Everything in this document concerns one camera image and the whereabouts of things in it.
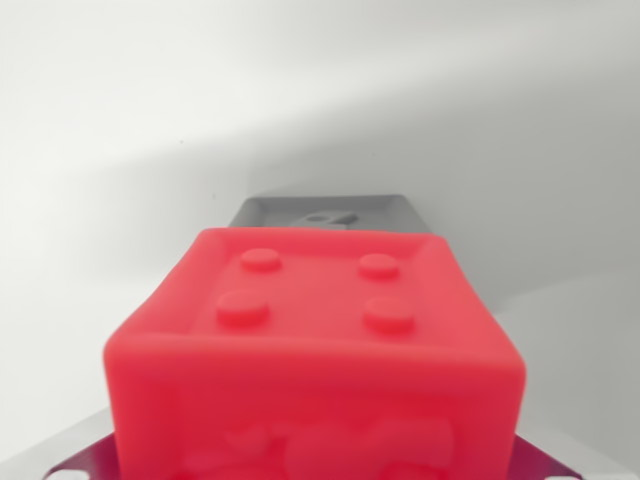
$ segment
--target red plastic cube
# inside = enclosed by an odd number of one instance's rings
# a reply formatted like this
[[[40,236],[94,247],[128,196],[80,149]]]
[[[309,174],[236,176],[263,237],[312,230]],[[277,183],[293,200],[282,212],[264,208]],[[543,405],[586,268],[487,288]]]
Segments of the red plastic cube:
[[[123,480],[504,480],[525,369],[430,234],[206,230],[113,335]]]

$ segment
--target red rubber object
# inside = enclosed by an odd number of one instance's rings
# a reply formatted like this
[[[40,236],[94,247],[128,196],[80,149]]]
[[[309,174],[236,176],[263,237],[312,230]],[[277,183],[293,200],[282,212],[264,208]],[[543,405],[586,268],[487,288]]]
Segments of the red rubber object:
[[[430,234],[206,230],[111,337],[123,480],[503,480],[524,364]]]

